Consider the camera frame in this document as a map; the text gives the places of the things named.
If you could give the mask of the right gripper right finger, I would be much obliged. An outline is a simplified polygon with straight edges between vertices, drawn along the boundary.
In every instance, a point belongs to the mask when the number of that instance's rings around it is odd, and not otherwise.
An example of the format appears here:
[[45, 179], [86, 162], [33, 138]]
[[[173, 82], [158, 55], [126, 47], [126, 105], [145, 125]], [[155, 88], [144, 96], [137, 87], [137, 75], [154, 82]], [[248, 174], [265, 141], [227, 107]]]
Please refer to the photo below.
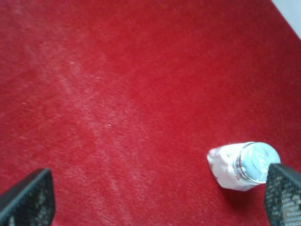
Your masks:
[[269, 166], [264, 208], [271, 226], [301, 225], [301, 174], [273, 163]]

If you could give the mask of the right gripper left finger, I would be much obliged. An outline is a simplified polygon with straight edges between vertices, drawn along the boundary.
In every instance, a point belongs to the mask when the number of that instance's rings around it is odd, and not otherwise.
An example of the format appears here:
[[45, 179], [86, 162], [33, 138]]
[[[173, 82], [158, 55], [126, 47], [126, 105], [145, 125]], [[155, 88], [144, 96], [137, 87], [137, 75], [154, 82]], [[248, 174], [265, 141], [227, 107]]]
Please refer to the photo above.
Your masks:
[[37, 169], [0, 195], [2, 226], [50, 226], [55, 193], [50, 169]]

